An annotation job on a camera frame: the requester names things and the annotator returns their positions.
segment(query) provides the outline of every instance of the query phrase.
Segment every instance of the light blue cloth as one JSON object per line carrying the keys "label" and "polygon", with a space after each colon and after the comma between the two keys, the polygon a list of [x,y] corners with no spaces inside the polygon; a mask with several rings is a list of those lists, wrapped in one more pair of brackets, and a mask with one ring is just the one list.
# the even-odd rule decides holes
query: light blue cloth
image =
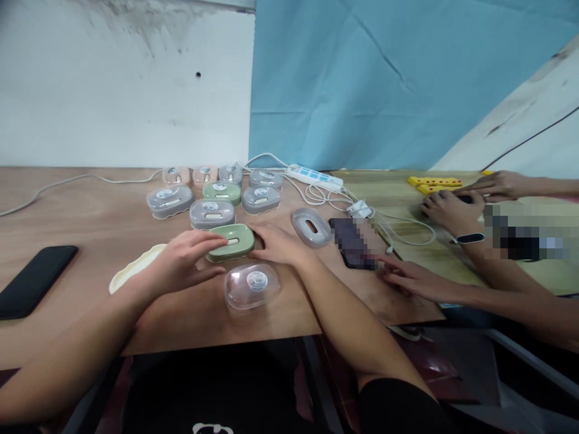
{"label": "light blue cloth", "polygon": [[258,0],[249,156],[428,169],[578,32],[578,0]]}

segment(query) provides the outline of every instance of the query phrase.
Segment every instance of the white power strip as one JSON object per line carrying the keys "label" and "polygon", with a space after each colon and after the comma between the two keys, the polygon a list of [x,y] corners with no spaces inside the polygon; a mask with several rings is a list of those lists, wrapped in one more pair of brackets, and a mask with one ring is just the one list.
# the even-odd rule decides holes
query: white power strip
{"label": "white power strip", "polygon": [[289,165],[285,170],[286,176],[296,179],[305,184],[317,185],[328,190],[339,192],[342,190],[344,181],[340,178],[326,175],[312,169],[299,166],[297,164]]}

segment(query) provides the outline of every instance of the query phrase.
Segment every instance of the human hand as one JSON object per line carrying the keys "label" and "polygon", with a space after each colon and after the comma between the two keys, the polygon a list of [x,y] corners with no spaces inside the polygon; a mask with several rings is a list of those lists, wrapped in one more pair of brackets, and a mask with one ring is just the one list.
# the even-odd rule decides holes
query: human hand
{"label": "human hand", "polygon": [[249,228],[263,238],[265,248],[252,250],[250,258],[264,259],[297,266],[315,260],[312,250],[296,237],[272,224],[249,224]]}
{"label": "human hand", "polygon": [[428,195],[420,209],[436,224],[454,236],[480,232],[478,218],[484,210],[484,198],[476,191],[470,191],[472,204],[462,202],[448,190]]}
{"label": "human hand", "polygon": [[454,194],[462,195],[466,192],[477,191],[481,195],[488,195],[485,200],[490,203],[506,200],[516,200],[525,196],[540,193],[541,178],[531,178],[515,172],[498,171],[480,178],[475,183],[454,190]]}
{"label": "human hand", "polygon": [[384,263],[382,279],[397,285],[405,295],[414,294],[435,303],[462,303],[473,287],[448,280],[414,263],[401,261],[394,255],[381,255]]}
{"label": "human hand", "polygon": [[127,282],[147,288],[154,297],[198,285],[225,272],[220,266],[199,270],[195,264],[211,250],[226,244],[224,236],[213,232],[185,231],[172,239],[153,262]]}

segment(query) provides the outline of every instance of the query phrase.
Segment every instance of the power cord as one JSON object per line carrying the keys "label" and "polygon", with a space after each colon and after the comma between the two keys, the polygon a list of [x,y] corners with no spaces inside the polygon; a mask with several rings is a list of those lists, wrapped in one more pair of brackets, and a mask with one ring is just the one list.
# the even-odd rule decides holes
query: power cord
{"label": "power cord", "polygon": [[13,213],[15,213],[15,212],[17,212],[17,211],[20,211],[20,210],[26,208],[26,207],[29,206],[29,205],[32,205],[32,203],[34,203],[34,201],[38,199],[38,196],[40,196],[40,194],[41,194],[42,192],[45,192],[46,190],[48,190],[48,189],[50,189],[50,188],[52,188],[52,187],[56,187],[56,186],[59,186],[59,185],[62,185],[62,184],[66,184],[66,183],[69,183],[69,182],[71,182],[71,181],[75,181],[75,180],[80,179],[80,178],[98,178],[98,179],[100,179],[100,180],[106,181],[106,182],[111,183],[111,184],[138,184],[138,183],[146,183],[146,182],[151,181],[156,175],[158,175],[158,174],[161,173],[162,171],[163,171],[163,169],[160,169],[160,170],[156,171],[156,172],[153,173],[150,177],[148,177],[146,180],[136,180],[136,181],[113,181],[113,180],[106,179],[106,178],[103,178],[103,177],[100,177],[100,176],[97,176],[97,175],[89,175],[89,174],[79,175],[79,176],[76,176],[76,177],[74,177],[74,178],[69,178],[69,179],[66,179],[66,180],[63,180],[63,181],[56,182],[56,183],[54,183],[54,184],[47,185],[46,187],[42,187],[40,190],[38,190],[38,191],[34,194],[34,196],[32,197],[32,199],[30,199],[28,202],[26,202],[25,204],[22,204],[22,205],[20,205],[20,206],[17,206],[16,208],[12,208],[12,209],[9,209],[9,210],[7,210],[7,211],[1,212],[1,213],[0,213],[0,217],[4,217],[4,216],[7,216],[7,215],[9,215],[9,214],[13,214]]}
{"label": "power cord", "polygon": [[[284,163],[279,158],[277,158],[275,155],[270,154],[270,153],[263,153],[263,154],[260,154],[256,157],[253,157],[251,160],[249,160],[247,162],[247,164],[249,164],[252,161],[257,160],[258,158],[263,157],[263,156],[269,156],[269,157],[275,159],[275,161],[277,161],[278,163],[283,165],[284,168],[267,168],[267,169],[256,168],[256,169],[285,170],[285,168],[289,167],[288,164]],[[243,168],[245,170],[248,170],[249,172],[251,172],[253,170],[253,169],[248,168],[247,165],[244,166]],[[348,190],[344,186],[342,186],[342,188],[339,192],[336,192],[333,190],[326,189],[323,186],[319,186],[316,184],[309,184],[306,187],[305,191],[302,192],[301,188],[299,188],[290,177],[288,177],[286,175],[282,175],[282,176],[284,178],[286,178],[298,190],[298,192],[300,193],[300,196],[302,197],[302,200],[308,205],[319,206],[319,205],[323,205],[323,204],[328,203],[331,207],[333,207],[339,211],[348,212],[348,210],[346,210],[346,209],[342,209],[342,208],[335,206],[334,203],[343,202],[343,203],[348,203],[349,205],[354,205],[355,203],[359,202],[358,198],[350,190]],[[332,194],[340,195],[340,196],[342,196],[342,198],[330,198],[330,196]],[[383,212],[376,210],[372,206],[365,206],[365,207],[358,209],[357,211],[362,211],[362,210],[370,210],[370,214],[368,215],[368,217],[369,218],[375,218],[376,220],[380,220],[380,221],[376,221],[376,224],[378,225],[378,227],[380,227],[384,231],[384,234],[386,235],[386,238],[388,239],[388,243],[390,244],[390,246],[388,247],[388,250],[386,251],[387,253],[391,253],[394,250],[394,240],[393,240],[392,236],[394,236],[395,238],[397,238],[398,240],[400,240],[404,244],[413,245],[413,246],[425,246],[425,245],[430,244],[434,240],[436,240],[436,232],[434,231],[434,229],[432,227],[430,227],[426,223],[423,223],[423,222],[415,220],[415,219],[410,219],[410,218],[406,218],[406,217],[399,217],[399,216],[393,216],[390,214],[386,214],[386,213],[383,213]],[[430,231],[431,237],[428,241],[422,242],[422,243],[415,243],[415,242],[411,242],[409,240],[406,240],[403,237],[401,237],[400,235],[398,235],[398,233],[392,228],[392,226],[385,219],[385,217],[393,218],[393,219],[397,219],[397,220],[404,220],[404,221],[408,221],[411,223],[416,223],[416,224],[422,225]]]}

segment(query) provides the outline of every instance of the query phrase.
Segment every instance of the phone screen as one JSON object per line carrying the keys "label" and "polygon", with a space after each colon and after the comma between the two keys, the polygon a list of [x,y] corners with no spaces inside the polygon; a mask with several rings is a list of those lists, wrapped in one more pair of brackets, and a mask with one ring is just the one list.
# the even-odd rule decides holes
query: phone screen
{"label": "phone screen", "polygon": [[54,246],[40,250],[24,269],[0,292],[0,319],[28,316],[48,292],[78,247]]}

